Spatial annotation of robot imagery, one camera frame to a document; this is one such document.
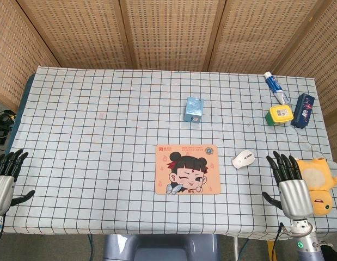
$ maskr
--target yellow container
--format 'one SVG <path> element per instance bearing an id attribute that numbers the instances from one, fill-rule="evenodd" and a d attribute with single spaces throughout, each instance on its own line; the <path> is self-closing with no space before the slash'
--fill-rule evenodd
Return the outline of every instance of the yellow container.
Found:
<path id="1" fill-rule="evenodd" d="M 293 120 L 293 112 L 288 105 L 276 105 L 270 108 L 265 116 L 267 124 L 270 126 L 285 123 Z"/>

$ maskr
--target hair bun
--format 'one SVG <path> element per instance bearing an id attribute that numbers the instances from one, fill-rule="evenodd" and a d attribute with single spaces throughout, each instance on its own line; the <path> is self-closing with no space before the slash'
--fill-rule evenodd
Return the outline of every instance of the hair bun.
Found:
<path id="1" fill-rule="evenodd" d="M 199 161 L 201 161 L 203 165 L 207 165 L 207 160 L 205 158 L 199 158 Z"/>
<path id="2" fill-rule="evenodd" d="M 176 152 L 172 152 L 169 156 L 171 161 L 177 161 L 178 159 L 180 159 L 181 155 L 178 151 Z"/>

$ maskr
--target robotic hand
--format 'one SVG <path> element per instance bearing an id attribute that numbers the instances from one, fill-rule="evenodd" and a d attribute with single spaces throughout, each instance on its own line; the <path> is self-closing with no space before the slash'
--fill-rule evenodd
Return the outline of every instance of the robotic hand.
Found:
<path id="1" fill-rule="evenodd" d="M 0 238 L 5 223 L 5 214 L 9 210 L 10 206 L 26 202 L 35 193 L 35 190 L 32 190 L 26 196 L 14 199 L 12 198 L 15 183 L 21 171 L 22 163 L 28 156 L 28 152 L 22 153 L 23 150 L 18 150 L 15 153 L 10 152 L 7 155 L 0 155 Z"/>
<path id="2" fill-rule="evenodd" d="M 316 232 L 307 220 L 313 214 L 313 207 L 309 189 L 302 179 L 298 163 L 292 156 L 288 159 L 276 151 L 273 154 L 277 164 L 270 156 L 266 159 L 273 170 L 281 201 L 271 198 L 266 192 L 262 195 L 268 203 L 283 210 L 283 213 L 291 219 L 291 234 L 285 227 L 282 227 L 282 230 L 296 239 L 299 260 L 324 261 Z"/>

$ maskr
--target stuffed toy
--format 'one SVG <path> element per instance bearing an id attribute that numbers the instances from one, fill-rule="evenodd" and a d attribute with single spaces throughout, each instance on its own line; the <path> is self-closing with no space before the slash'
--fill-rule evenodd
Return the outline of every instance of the stuffed toy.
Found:
<path id="1" fill-rule="evenodd" d="M 337 177 L 332 177 L 325 158 L 310 161 L 297 160 L 303 180 L 310 191 L 315 215 L 327 215 L 333 207 L 330 189 L 337 185 Z"/>

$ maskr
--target gray chair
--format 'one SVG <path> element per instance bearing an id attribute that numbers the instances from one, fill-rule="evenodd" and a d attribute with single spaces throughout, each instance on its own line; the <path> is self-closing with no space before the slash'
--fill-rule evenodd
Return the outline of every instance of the gray chair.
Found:
<path id="1" fill-rule="evenodd" d="M 219 261 L 218 235 L 107 235 L 103 261 Z"/>

